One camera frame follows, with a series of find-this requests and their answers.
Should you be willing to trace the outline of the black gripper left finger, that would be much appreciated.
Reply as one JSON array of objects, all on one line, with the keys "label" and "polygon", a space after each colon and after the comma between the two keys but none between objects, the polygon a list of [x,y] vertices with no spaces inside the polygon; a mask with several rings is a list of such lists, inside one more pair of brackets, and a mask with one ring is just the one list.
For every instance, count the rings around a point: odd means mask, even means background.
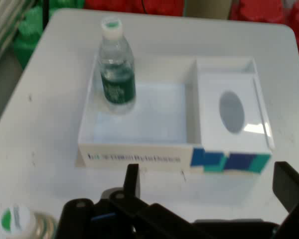
[{"label": "black gripper left finger", "polygon": [[160,204],[139,198],[139,165],[127,166],[124,185],[94,203],[67,202],[56,231],[58,239],[195,239],[197,229]]}]

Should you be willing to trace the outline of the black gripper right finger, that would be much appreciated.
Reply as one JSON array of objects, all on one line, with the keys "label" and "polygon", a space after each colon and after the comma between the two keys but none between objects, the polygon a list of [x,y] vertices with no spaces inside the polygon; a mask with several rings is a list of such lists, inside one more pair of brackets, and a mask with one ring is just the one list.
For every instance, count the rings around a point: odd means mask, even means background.
[{"label": "black gripper right finger", "polygon": [[299,173],[285,161],[275,162],[273,192],[288,212],[273,238],[299,239]]}]

